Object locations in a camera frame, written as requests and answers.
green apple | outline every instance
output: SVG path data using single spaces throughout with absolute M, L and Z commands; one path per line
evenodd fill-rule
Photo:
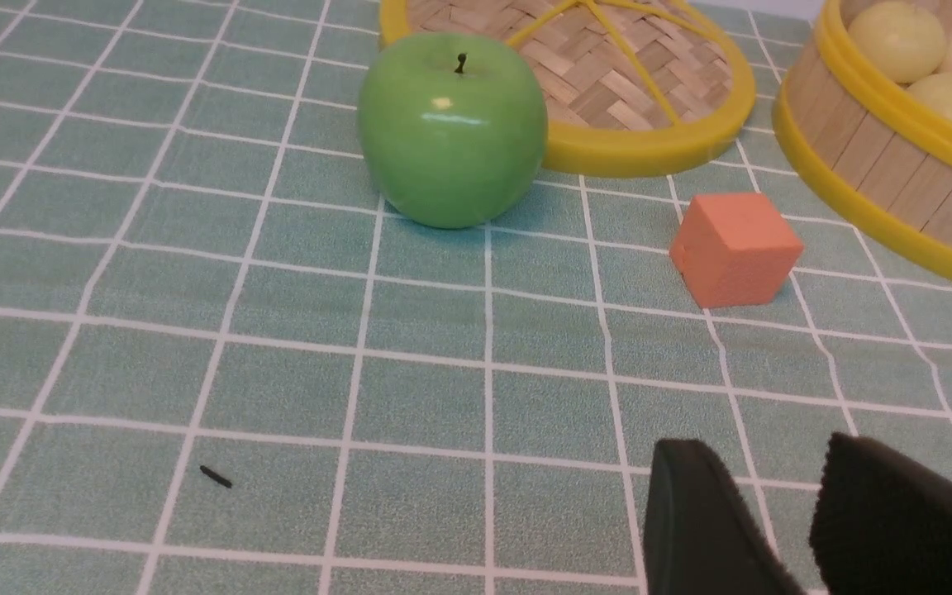
M 490 37 L 415 33 L 387 46 L 359 91 L 359 143 L 401 214 L 476 226 L 523 199 L 549 118 L 529 65 Z

small black object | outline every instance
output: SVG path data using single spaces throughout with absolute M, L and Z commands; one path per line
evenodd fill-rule
M 642 545 L 650 595 L 804 593 L 700 440 L 657 441 Z
M 212 481 L 219 483 L 220 486 L 226 488 L 234 487 L 234 482 L 230 481 L 230 479 L 223 478 L 222 475 L 216 474 L 215 471 L 208 469 L 208 467 L 203 466 L 203 464 L 201 464 L 201 474 L 205 474 L 209 478 L 212 478 Z
M 879 441 L 836 432 L 810 546 L 834 595 L 952 594 L 952 482 Z

wooden basket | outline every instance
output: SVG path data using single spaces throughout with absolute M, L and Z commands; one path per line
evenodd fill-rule
M 754 104 L 743 53 L 683 0 L 382 0 L 384 44 L 457 31 L 512 45 L 550 117 L 547 167 L 668 174 L 713 159 Z
M 843 218 L 952 279 L 952 123 L 873 70 L 846 34 L 883 0 L 828 0 L 789 70 L 774 129 L 804 181 Z M 952 33 L 952 0 L 915 0 Z

table surface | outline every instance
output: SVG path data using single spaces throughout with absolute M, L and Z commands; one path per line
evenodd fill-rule
M 707 9 L 759 82 L 717 161 L 544 173 L 436 232 L 359 155 L 377 8 L 0 0 L 0 595 L 635 594 L 668 436 L 817 590 L 832 431 L 952 479 L 951 283 L 769 130 L 808 23 Z M 665 249 L 692 195 L 752 189 L 806 252 L 709 315 Z

orange cube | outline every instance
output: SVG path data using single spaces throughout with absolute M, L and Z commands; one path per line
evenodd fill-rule
M 803 253 L 803 242 L 762 193 L 693 197 L 671 260 L 701 308 L 774 300 Z

